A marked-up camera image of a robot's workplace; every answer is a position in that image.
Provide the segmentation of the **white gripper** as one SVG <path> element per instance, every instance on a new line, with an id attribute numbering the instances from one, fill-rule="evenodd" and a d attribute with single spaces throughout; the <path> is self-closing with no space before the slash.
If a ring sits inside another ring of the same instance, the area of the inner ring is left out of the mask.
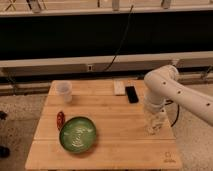
<path id="1" fill-rule="evenodd" d="M 162 128 L 165 119 L 166 111 L 164 108 L 159 111 L 151 111 L 147 108 L 144 109 L 145 119 L 146 119 L 146 129 L 150 135 L 157 134 Z"/>

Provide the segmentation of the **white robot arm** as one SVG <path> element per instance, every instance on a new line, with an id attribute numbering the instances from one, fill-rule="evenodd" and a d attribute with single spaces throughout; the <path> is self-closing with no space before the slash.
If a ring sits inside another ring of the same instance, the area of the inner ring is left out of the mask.
<path id="1" fill-rule="evenodd" d="M 165 101 L 170 99 L 213 126 L 213 97 L 187 88 L 178 82 L 179 72 L 173 65 L 162 66 L 144 77 L 147 90 L 144 106 L 147 110 L 147 131 L 153 135 L 160 131 L 165 118 Z"/>

